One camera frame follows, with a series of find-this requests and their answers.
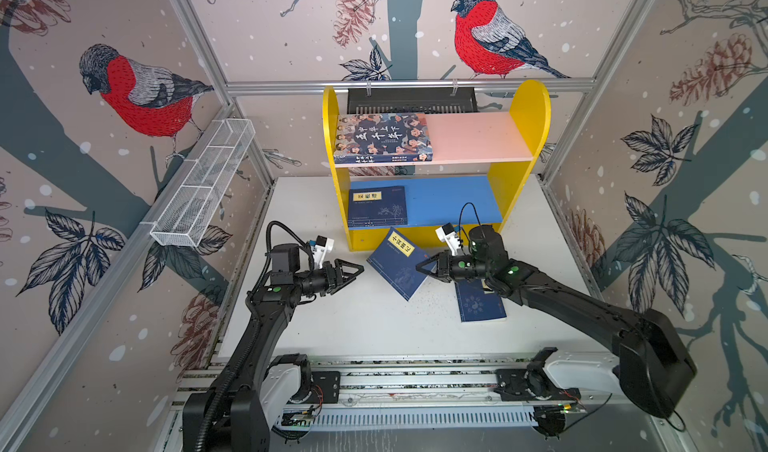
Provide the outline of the blue book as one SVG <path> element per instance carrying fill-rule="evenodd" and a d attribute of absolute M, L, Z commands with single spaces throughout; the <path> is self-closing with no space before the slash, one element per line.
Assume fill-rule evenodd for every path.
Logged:
<path fill-rule="evenodd" d="M 409 301 L 427 278 L 416 266 L 429 258 L 425 250 L 397 229 L 390 228 L 367 262 L 403 299 Z"/>
<path fill-rule="evenodd" d="M 501 297 L 486 290 L 481 279 L 458 281 L 454 285 L 462 323 L 499 321 L 507 318 Z"/>
<path fill-rule="evenodd" d="M 388 186 L 351 190 L 347 224 L 351 229 L 407 225 L 405 187 Z"/>

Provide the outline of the colourful illustrated thick book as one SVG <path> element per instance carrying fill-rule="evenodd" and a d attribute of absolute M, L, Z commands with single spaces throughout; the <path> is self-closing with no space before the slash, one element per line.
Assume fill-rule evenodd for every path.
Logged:
<path fill-rule="evenodd" d="M 427 116 L 417 113 L 342 115 L 332 138 L 336 164 L 430 162 Z"/>

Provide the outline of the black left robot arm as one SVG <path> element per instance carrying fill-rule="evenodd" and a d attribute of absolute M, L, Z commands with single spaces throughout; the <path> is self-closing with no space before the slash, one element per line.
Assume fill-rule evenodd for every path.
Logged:
<path fill-rule="evenodd" d="M 296 309 L 333 295 L 353 283 L 364 267 L 342 259 L 319 263 L 315 250 L 323 238 L 275 245 L 266 226 L 266 254 L 256 285 L 245 304 L 250 312 L 233 355 L 209 388 L 189 397 L 182 411 L 185 451 L 267 451 L 272 429 L 294 397 L 312 392 L 312 375 L 303 354 L 275 356 L 276 345 Z"/>

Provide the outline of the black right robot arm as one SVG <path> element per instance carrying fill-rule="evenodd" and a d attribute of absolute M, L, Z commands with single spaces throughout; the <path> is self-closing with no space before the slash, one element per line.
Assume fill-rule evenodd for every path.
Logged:
<path fill-rule="evenodd" d="M 415 269 L 446 283 L 481 279 L 500 297 L 579 330 L 618 358 L 618 385 L 634 405 L 658 418 L 676 412 L 697 368 L 666 315 L 606 304 L 510 258 L 490 225 L 471 229 L 468 240 L 467 255 L 443 251 Z"/>

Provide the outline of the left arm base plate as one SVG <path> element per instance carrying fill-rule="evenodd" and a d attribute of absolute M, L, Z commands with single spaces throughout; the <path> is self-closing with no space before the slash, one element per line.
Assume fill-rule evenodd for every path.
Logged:
<path fill-rule="evenodd" d="M 288 401 L 296 405 L 337 404 L 340 395 L 341 373 L 338 371 L 320 371 L 311 373 L 311 384 L 305 391 L 297 392 Z"/>

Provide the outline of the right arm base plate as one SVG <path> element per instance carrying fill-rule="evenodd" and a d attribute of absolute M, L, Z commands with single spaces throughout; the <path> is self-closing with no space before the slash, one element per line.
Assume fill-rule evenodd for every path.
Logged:
<path fill-rule="evenodd" d="M 497 369 L 493 392 L 502 402 L 524 401 L 580 401 L 577 388 L 558 388 L 544 372 L 528 369 Z"/>

